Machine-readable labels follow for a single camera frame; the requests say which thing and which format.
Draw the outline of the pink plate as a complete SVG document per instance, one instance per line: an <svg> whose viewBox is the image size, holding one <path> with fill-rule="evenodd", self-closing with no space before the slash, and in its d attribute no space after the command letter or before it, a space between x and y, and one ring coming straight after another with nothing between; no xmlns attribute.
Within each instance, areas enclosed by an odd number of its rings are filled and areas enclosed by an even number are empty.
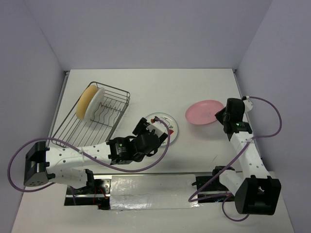
<svg viewBox="0 0 311 233"><path fill-rule="evenodd" d="M186 110L185 118L194 125L210 124L217 121L215 114L223 108L224 105L216 100L199 101Z"/></svg>

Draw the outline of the white strawberry pattern plate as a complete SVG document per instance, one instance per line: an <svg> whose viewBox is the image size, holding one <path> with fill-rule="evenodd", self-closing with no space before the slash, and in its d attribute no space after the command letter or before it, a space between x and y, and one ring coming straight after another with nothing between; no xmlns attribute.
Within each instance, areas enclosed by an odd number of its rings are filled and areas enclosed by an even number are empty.
<svg viewBox="0 0 311 233"><path fill-rule="evenodd" d="M178 128L177 121L171 115L167 113L162 113L162 112L156 112L156 113L149 114L145 118L147 119L148 123L151 123L151 120L154 119L155 117L158 117L159 119L164 121L169 127L170 134L171 134L170 144L172 144L178 136L179 128Z"/></svg>

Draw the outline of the white plate blue rim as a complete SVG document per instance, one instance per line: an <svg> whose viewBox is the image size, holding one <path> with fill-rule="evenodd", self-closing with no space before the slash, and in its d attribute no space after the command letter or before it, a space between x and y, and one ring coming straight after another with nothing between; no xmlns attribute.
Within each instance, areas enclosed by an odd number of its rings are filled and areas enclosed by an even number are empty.
<svg viewBox="0 0 311 233"><path fill-rule="evenodd" d="M85 121L90 121L93 119L95 111L99 108L100 103L104 100L105 89L99 88L95 95L92 97L84 116Z"/></svg>

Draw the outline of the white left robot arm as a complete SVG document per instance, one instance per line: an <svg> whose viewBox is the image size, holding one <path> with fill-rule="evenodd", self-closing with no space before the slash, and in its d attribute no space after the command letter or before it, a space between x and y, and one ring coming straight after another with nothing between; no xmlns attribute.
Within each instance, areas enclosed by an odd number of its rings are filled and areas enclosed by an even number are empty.
<svg viewBox="0 0 311 233"><path fill-rule="evenodd" d="M150 121L142 118L132 136L116 137L93 146L47 147L46 141L39 139L25 157L24 185L39 187L58 183L91 193L95 189L91 166L102 165L128 172L119 166L138 163L144 157L155 155L165 140L170 140L170 129L157 117Z"/></svg>

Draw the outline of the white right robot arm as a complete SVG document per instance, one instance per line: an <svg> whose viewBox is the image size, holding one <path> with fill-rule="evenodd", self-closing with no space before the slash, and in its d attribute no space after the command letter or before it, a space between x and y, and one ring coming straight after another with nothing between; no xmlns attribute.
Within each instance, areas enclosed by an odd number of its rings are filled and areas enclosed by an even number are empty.
<svg viewBox="0 0 311 233"><path fill-rule="evenodd" d="M243 120L252 107L249 97L228 98L225 108L215 115L239 155L242 175L226 166L211 178L211 184L217 190L226 187L231 192L239 214L271 216L276 210L281 183L264 166L251 126Z"/></svg>

